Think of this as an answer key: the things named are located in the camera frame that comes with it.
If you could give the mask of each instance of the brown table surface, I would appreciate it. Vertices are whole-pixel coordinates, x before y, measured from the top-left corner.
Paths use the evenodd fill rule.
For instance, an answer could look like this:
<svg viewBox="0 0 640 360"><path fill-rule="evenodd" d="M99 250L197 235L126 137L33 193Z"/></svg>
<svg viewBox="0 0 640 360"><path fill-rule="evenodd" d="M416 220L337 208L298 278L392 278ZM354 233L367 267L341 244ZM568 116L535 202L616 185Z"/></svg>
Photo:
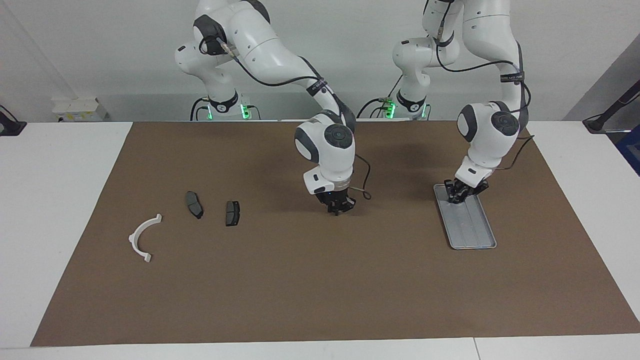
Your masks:
<svg viewBox="0 0 640 360"><path fill-rule="evenodd" d="M295 127L134 124L32 346L640 332L534 143L481 195L498 247L457 251L432 189L468 148L454 122L359 124L373 200L339 217L306 192ZM157 213L145 263L127 238Z"/></svg>

